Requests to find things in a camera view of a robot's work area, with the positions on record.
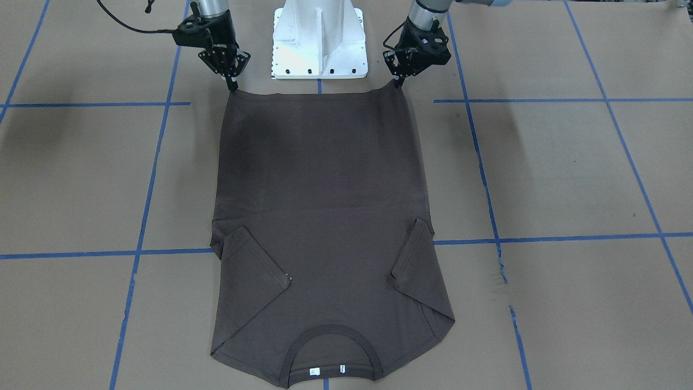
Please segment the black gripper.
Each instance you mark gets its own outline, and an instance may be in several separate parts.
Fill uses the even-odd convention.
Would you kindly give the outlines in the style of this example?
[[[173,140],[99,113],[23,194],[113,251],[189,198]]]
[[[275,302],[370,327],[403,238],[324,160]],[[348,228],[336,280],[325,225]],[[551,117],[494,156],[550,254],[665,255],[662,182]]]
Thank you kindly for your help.
[[[213,73],[227,76],[228,91],[236,91],[236,76],[240,76],[245,69],[250,54],[242,51],[236,41],[232,16],[200,17],[200,22],[206,35],[203,38],[204,51],[199,57]]]
[[[383,40],[384,63],[394,78],[394,87],[401,87],[407,77],[416,76],[433,64],[436,48],[432,41],[440,29],[434,19],[428,29],[421,29],[406,19]]]

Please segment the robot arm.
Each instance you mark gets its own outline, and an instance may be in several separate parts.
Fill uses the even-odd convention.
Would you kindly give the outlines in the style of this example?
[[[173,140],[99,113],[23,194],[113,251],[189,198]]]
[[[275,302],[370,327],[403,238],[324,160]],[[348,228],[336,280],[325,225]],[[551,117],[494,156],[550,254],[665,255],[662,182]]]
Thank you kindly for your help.
[[[391,75],[389,86],[402,87],[433,65],[452,57],[449,37],[441,23],[454,1],[413,1],[406,19],[383,40],[383,60]]]
[[[201,46],[198,57],[215,74],[222,76],[227,88],[238,89],[237,77],[245,69],[251,55],[236,40],[228,1],[192,1],[191,7],[201,26]]]

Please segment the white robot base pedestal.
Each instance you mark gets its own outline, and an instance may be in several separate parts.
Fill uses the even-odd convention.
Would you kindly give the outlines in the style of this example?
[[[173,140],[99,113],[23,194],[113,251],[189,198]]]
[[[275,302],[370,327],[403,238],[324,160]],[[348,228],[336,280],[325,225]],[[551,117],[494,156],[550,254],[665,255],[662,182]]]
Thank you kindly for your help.
[[[287,1],[273,22],[273,79],[367,77],[363,13],[353,2]]]

